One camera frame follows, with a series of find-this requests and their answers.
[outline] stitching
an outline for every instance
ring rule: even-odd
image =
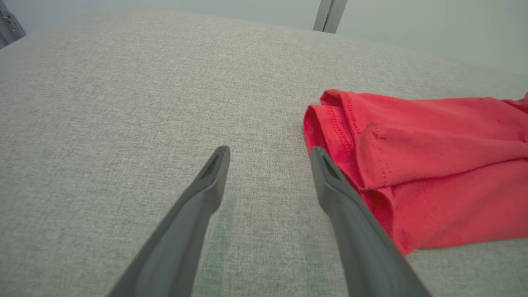
[[[376,136],[376,138],[378,138],[379,137],[378,125],[377,124],[373,124],[372,126],[374,127],[374,130],[376,132],[376,134],[374,134],[374,136]],[[378,146],[377,152],[378,152],[378,155],[376,156],[376,158],[378,159],[378,162],[380,164],[381,173],[383,173],[383,186],[386,186],[387,185],[387,176],[385,175],[385,169],[383,167],[383,164],[381,163],[381,148],[380,148],[380,146]]]
[[[339,127],[339,124],[337,123],[337,118],[335,116],[334,111],[329,108],[327,109],[328,115],[330,115],[330,122],[332,123],[332,128],[334,128],[334,132],[337,134],[337,137],[339,137],[339,140],[342,144],[346,146],[347,151],[351,150],[351,143],[345,138],[345,133],[343,130]]]
[[[354,128],[355,128],[355,131],[356,131],[356,135],[359,135],[360,134],[360,129],[358,128],[357,126],[357,120],[356,120],[356,114],[354,113],[354,110],[348,106],[348,101],[349,100],[352,100],[352,98],[350,98],[350,96],[347,94],[347,93],[342,93],[345,95],[346,99],[345,102],[342,102],[343,105],[346,105],[345,106],[345,112],[348,110],[350,111],[350,117],[352,118],[352,124],[354,125]]]

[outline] metal frame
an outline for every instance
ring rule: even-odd
[[[335,34],[346,3],[347,0],[321,0],[315,17],[314,30]]]
[[[4,2],[0,0],[0,46],[1,48],[26,36],[15,15],[7,10]]]

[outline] gray upholstered table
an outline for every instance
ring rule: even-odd
[[[172,12],[0,50],[0,295],[106,294],[229,145],[195,296],[345,296],[302,119],[323,90],[521,98],[528,78],[327,33]],[[435,296],[526,296],[528,240],[419,250]]]

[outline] red cloth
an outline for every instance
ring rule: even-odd
[[[528,237],[528,94],[403,100],[324,92],[304,118],[402,254]]]

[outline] white wall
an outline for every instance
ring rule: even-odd
[[[27,34],[79,14],[135,8],[180,10],[311,30],[320,0],[3,0]]]
[[[528,75],[528,0],[348,0],[336,34]]]

